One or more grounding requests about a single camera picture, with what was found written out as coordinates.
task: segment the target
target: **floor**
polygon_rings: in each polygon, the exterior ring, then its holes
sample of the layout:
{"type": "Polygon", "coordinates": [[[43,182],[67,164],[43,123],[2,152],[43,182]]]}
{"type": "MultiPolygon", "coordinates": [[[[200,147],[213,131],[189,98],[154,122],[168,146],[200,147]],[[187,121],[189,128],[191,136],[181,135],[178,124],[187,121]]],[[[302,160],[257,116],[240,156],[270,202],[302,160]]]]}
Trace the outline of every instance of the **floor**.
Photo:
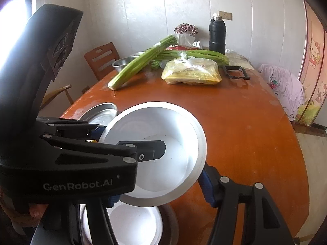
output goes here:
{"type": "Polygon", "coordinates": [[[327,215],[327,133],[316,128],[295,126],[309,181],[309,216],[298,237],[316,233],[327,215]]]}

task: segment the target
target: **chair backrest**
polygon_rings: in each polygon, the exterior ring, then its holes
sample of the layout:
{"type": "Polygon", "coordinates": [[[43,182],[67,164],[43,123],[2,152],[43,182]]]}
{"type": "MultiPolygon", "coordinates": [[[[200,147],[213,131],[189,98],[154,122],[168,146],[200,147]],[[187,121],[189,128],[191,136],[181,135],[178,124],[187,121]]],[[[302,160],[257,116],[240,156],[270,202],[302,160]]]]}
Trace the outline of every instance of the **chair backrest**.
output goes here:
{"type": "Polygon", "coordinates": [[[98,80],[110,73],[114,69],[111,64],[120,59],[112,42],[85,53],[84,58],[98,80]]]}
{"type": "Polygon", "coordinates": [[[68,85],[68,86],[61,87],[59,89],[56,89],[55,91],[45,94],[45,96],[43,97],[43,100],[42,100],[40,110],[43,109],[46,105],[48,105],[51,101],[53,101],[53,99],[56,96],[58,96],[61,92],[66,93],[69,103],[72,105],[74,103],[74,101],[72,100],[71,96],[69,95],[69,93],[67,91],[67,89],[70,89],[71,87],[72,87],[72,85],[68,85]]]}

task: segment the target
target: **celery bunch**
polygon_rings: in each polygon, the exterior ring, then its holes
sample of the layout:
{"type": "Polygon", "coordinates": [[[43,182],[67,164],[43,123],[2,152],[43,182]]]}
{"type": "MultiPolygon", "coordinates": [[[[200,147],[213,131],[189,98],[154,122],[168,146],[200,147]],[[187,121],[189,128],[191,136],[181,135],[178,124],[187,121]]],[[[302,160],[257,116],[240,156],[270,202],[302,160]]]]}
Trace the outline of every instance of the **celery bunch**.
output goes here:
{"type": "Polygon", "coordinates": [[[180,58],[180,53],[184,52],[187,56],[192,56],[195,58],[204,58],[215,61],[218,65],[227,65],[229,64],[229,59],[227,56],[212,50],[164,50],[159,55],[157,55],[153,60],[173,60],[180,58]]]}
{"type": "Polygon", "coordinates": [[[159,53],[161,53],[165,48],[170,45],[175,45],[176,38],[170,35],[160,41],[157,45],[146,50],[139,57],[135,58],[129,64],[127,64],[124,69],[120,71],[111,81],[108,83],[108,87],[111,90],[116,90],[125,82],[127,82],[132,76],[137,74],[150,60],[153,60],[159,53]]]}

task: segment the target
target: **white bowl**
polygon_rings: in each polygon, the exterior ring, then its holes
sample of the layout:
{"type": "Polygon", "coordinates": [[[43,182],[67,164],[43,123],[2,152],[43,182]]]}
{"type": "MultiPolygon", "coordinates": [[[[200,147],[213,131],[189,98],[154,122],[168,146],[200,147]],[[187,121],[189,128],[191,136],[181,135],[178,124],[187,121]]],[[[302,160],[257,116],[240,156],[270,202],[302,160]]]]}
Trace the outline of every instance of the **white bowl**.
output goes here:
{"type": "MultiPolygon", "coordinates": [[[[119,201],[107,208],[118,245],[157,245],[163,224],[158,207],[136,207],[119,201]]],[[[82,225],[88,243],[92,244],[87,209],[83,210],[82,225]]]]}
{"type": "Polygon", "coordinates": [[[166,152],[156,160],[138,163],[136,185],[120,198],[134,206],[159,206],[183,195],[204,167],[207,142],[197,119],[170,103],[149,102],[114,118],[99,142],[162,140],[166,152]]]}

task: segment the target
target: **stainless steel bowl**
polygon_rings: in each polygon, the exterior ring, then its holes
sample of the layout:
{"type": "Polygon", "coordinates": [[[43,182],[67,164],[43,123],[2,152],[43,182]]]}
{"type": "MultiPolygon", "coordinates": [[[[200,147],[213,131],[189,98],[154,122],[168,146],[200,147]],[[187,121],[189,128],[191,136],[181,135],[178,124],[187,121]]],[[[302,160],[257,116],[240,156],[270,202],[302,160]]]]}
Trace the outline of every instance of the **stainless steel bowl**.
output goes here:
{"type": "Polygon", "coordinates": [[[143,53],[145,53],[145,51],[140,51],[140,52],[134,53],[134,54],[130,55],[130,57],[139,57],[143,53]]]}
{"type": "Polygon", "coordinates": [[[114,67],[116,71],[119,73],[127,64],[129,64],[135,58],[136,57],[134,56],[130,56],[130,57],[119,59],[112,64],[112,67],[114,67]]]}
{"type": "Polygon", "coordinates": [[[117,106],[114,103],[102,103],[89,109],[80,119],[107,126],[116,115],[117,106]]]}

